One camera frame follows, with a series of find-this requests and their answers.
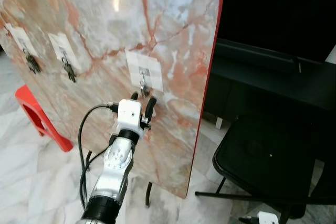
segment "marble board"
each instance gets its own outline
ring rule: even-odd
[[[132,171],[185,198],[221,6],[222,0],[0,0],[0,44],[57,131],[73,142],[91,107],[140,92],[147,66],[157,104]],[[28,69],[16,43],[22,30],[40,73]],[[53,43],[65,48],[76,83]],[[144,108],[147,100],[140,98]],[[115,122],[107,110],[93,112],[83,146],[104,149]]]

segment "marble floor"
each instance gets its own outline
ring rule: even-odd
[[[79,200],[80,161],[78,146],[62,152],[48,137],[41,137],[14,98],[24,82],[6,55],[0,53],[0,223],[75,223],[83,212]],[[144,206],[147,181],[130,174],[129,188],[117,224],[238,224],[238,217],[258,211],[278,212],[265,204],[206,197],[194,191],[215,191],[222,177],[212,166],[212,156],[229,128],[217,130],[211,120],[202,119],[201,129],[186,199],[153,185],[151,207]],[[98,159],[88,175],[88,192],[102,168]],[[323,164],[317,162],[312,188]],[[245,193],[226,181],[222,192]],[[334,206],[308,206],[302,219],[288,224],[336,223]]]

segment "marble pattern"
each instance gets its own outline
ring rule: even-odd
[[[10,63],[9,59],[0,52],[1,63]],[[0,64],[0,85],[2,68],[6,64]],[[9,90],[4,93],[13,93],[15,89],[7,86]],[[15,101],[14,95],[11,97],[10,103]],[[1,224],[73,224],[82,215],[78,185],[80,171],[78,146],[69,153],[62,152],[54,141],[48,137],[41,137],[38,135],[35,128],[29,123],[29,120],[24,117],[24,112],[18,108],[14,113],[5,113],[0,110],[0,122],[5,122],[4,118],[9,119],[10,122],[3,128],[0,124],[0,131],[3,132],[5,139],[0,137],[0,152],[2,155],[8,155],[6,151],[13,148],[20,148],[20,146],[35,145],[38,149],[33,152],[37,159],[37,166],[34,169],[30,167],[27,169],[25,177],[11,183],[10,185],[0,186],[0,223]],[[215,129],[215,122],[206,121],[202,119],[200,132],[202,137],[199,141],[211,143],[212,139],[206,136],[212,135],[223,138],[229,124],[224,122],[221,130]],[[117,218],[117,224],[134,224],[141,221],[144,224],[151,223],[220,223],[220,224],[239,224],[238,218],[245,215],[255,215],[258,211],[269,211],[277,215],[276,211],[260,202],[246,202],[236,200],[222,200],[218,199],[213,202],[213,199],[199,197],[193,195],[195,190],[214,191],[218,184],[216,182],[217,176],[207,178],[207,174],[211,170],[211,164],[204,169],[202,160],[199,159],[201,155],[204,160],[203,163],[208,162],[213,153],[209,152],[210,156],[204,155],[206,148],[202,147],[204,144],[197,145],[195,159],[199,163],[193,164],[190,188],[188,196],[185,200],[174,196],[168,191],[162,190],[160,187],[153,185],[150,202],[151,207],[146,209],[144,207],[144,196],[147,184],[147,179],[138,176],[135,173],[129,175],[129,189],[125,196],[124,204]],[[26,154],[16,156],[16,167],[9,173],[3,174],[1,179],[3,181],[11,181],[12,176],[22,167],[25,167]],[[102,169],[102,159],[98,158],[92,163],[90,172],[88,173],[88,192],[91,192],[99,173]],[[0,171],[5,170],[8,162],[0,162]],[[323,164],[316,163],[312,186],[318,181],[320,169]],[[225,181],[222,188],[223,193],[240,193],[245,192],[235,186],[230,181]],[[289,220],[288,224],[334,224],[336,223],[336,207],[335,206],[308,206],[306,214],[303,218],[297,220]]]
[[[0,0],[0,43],[58,132],[73,142],[90,107],[139,91],[125,51],[157,60],[163,92],[152,91],[156,116],[137,145],[133,171],[184,198],[221,1]],[[5,23],[25,29],[40,74],[29,72]],[[76,84],[56,59],[48,33],[67,36],[79,66]],[[146,105],[148,99],[140,100]],[[84,127],[83,145],[99,152],[114,128],[111,113],[96,111]]]

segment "black furniture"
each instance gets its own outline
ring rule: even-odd
[[[281,212],[280,224],[301,218],[306,204],[336,204],[335,195],[322,198],[317,192],[314,198],[308,197],[315,159],[309,135],[305,124],[239,117],[213,156],[215,169],[224,176],[217,192],[196,191],[195,195],[264,201]],[[226,178],[252,196],[220,194]]]

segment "paper label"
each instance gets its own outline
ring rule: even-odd
[[[163,91],[161,64],[155,58],[130,51],[125,53],[132,85],[141,87],[144,75],[147,86]]]
[[[5,26],[12,34],[12,37],[20,50],[28,51],[29,54],[38,57],[37,52],[28,38],[28,35],[22,27],[13,27],[11,24],[5,24]]]
[[[58,33],[57,35],[48,33],[48,36],[53,45],[56,58],[62,62],[67,60],[74,68],[81,69],[67,36],[63,33]]]

